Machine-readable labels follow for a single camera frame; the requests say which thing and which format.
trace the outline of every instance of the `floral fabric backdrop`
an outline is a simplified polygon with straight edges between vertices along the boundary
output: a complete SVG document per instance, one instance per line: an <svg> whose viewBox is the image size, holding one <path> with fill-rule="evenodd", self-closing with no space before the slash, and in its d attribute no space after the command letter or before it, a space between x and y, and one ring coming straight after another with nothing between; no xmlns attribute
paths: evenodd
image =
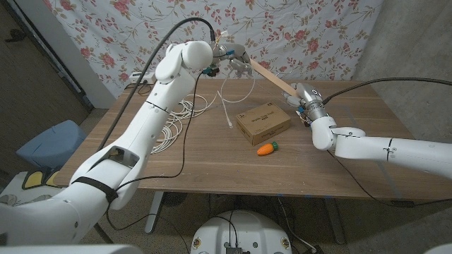
<svg viewBox="0 0 452 254"><path fill-rule="evenodd" d="M108 90L119 96L173 24L209 21L223 42L286 79L350 80L383 0L43 0ZM209 41L203 23L170 42ZM151 68L165 56L160 50ZM222 63L225 78L227 62Z"/></svg>

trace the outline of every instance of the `carrot toy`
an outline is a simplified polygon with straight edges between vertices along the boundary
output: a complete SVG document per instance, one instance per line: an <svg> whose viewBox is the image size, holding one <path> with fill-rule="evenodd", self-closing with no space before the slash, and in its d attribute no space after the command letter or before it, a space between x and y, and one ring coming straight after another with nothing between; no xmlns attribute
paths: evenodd
<svg viewBox="0 0 452 254"><path fill-rule="evenodd" d="M257 150L257 155L268 155L278 149L278 144L273 141L271 144L265 144Z"/></svg>

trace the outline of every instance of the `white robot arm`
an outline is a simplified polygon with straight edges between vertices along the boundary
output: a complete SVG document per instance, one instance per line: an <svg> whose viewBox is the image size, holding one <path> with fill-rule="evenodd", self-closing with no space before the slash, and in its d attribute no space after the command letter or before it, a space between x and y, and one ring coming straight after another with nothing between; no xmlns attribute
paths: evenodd
<svg viewBox="0 0 452 254"><path fill-rule="evenodd" d="M234 50L228 52L219 52L225 48L221 45L212 47L207 42L169 46L155 70L155 87L124 134L84 161L60 194L17 207L0 204L0 235L6 244L77 243L103 216L109 203L116 210L125 206L138 182L117 192L115 189L141 177L170 112L194 89L195 80L187 69L209 67L206 73L211 74L223 59L229 59L239 73L248 68L243 46L231 44ZM214 58L214 53L224 54Z"/></svg>
<svg viewBox="0 0 452 254"><path fill-rule="evenodd" d="M335 155L347 159L390 162L452 179L452 144L367 137L358 128L337 128L326 113L320 92L308 84L293 85L301 98L284 93L287 102L301 107L312 129L312 142L319 150L335 149Z"/></svg>

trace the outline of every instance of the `cardboard box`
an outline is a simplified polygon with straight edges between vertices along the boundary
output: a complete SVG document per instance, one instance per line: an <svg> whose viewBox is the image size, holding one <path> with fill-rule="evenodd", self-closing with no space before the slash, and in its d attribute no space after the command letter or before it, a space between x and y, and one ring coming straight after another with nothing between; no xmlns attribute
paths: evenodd
<svg viewBox="0 0 452 254"><path fill-rule="evenodd" d="M239 130L252 145L272 138L290 127L290 116L272 102L235 117Z"/></svg>

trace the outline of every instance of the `wooden stick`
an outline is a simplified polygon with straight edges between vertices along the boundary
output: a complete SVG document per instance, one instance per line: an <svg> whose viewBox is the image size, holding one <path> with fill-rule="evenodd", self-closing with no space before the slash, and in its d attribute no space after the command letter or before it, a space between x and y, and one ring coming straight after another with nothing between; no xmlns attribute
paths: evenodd
<svg viewBox="0 0 452 254"><path fill-rule="evenodd" d="M281 89L286 91L286 93L288 93L289 95L299 97L297 95L297 91L295 91L294 88L292 88L289 84L282 81L276 75L274 75L269 70L267 70L262 65L260 65L259 63L257 63L256 61L254 61L252 59L251 59L251 66L253 66L254 70L257 71L258 73L260 73L264 78L268 79L269 81L271 81L272 83L274 83L275 85L277 85L278 87L280 87Z"/></svg>

